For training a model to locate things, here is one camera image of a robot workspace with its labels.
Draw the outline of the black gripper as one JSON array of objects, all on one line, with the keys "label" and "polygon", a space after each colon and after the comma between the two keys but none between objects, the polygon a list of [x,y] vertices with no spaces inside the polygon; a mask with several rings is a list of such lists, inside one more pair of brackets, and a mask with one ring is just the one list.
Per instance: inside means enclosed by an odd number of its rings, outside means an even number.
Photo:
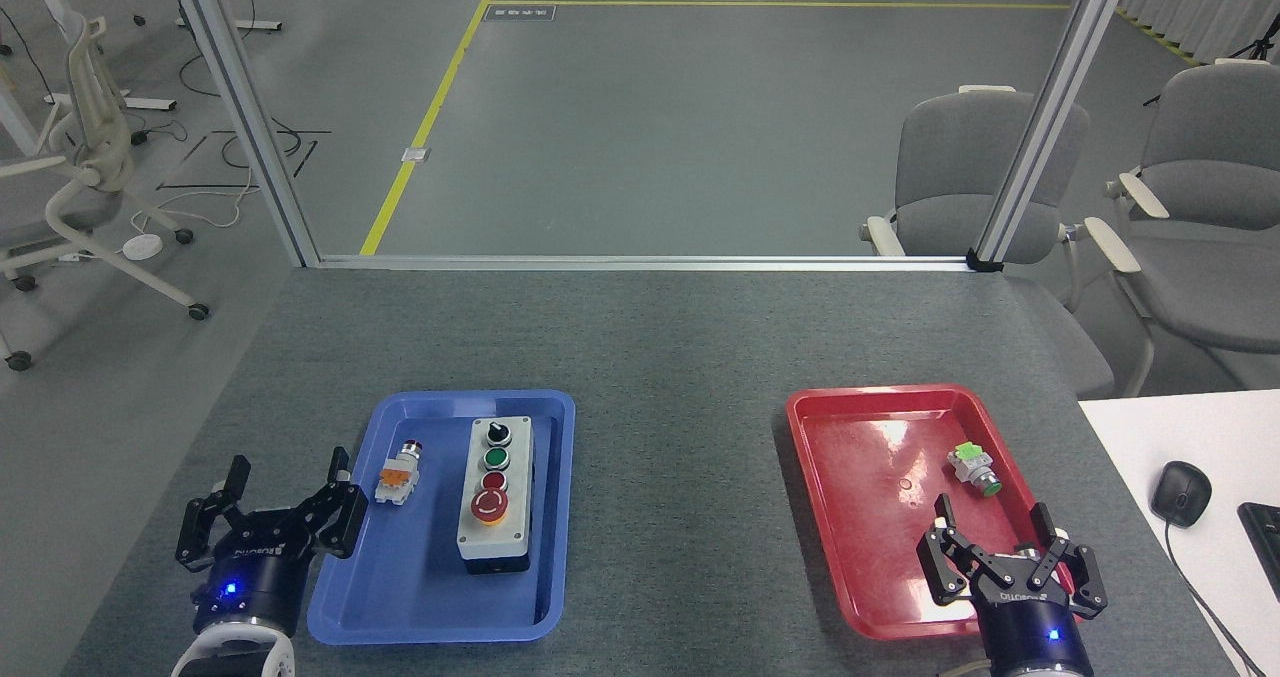
[{"label": "black gripper", "polygon": [[335,445],[325,484],[288,511],[288,532],[232,530],[214,548],[212,558],[212,526],[219,517],[229,525],[241,521],[238,503],[250,472],[250,459],[234,456],[227,477],[207,497],[186,503],[175,561],[187,571],[212,564],[206,584],[193,593],[193,631],[237,622],[265,625],[292,637],[310,562],[317,553],[338,559],[352,557],[369,499],[351,479],[348,452]]},{"label": "black gripper", "polygon": [[[1043,500],[1029,512],[1044,548],[1029,555],[992,554],[957,531],[947,493],[934,500],[934,523],[916,557],[934,604],[972,601],[992,676],[1093,676],[1076,628],[1108,605],[1094,549],[1057,529]],[[1065,566],[1070,585],[1056,575]]]}]

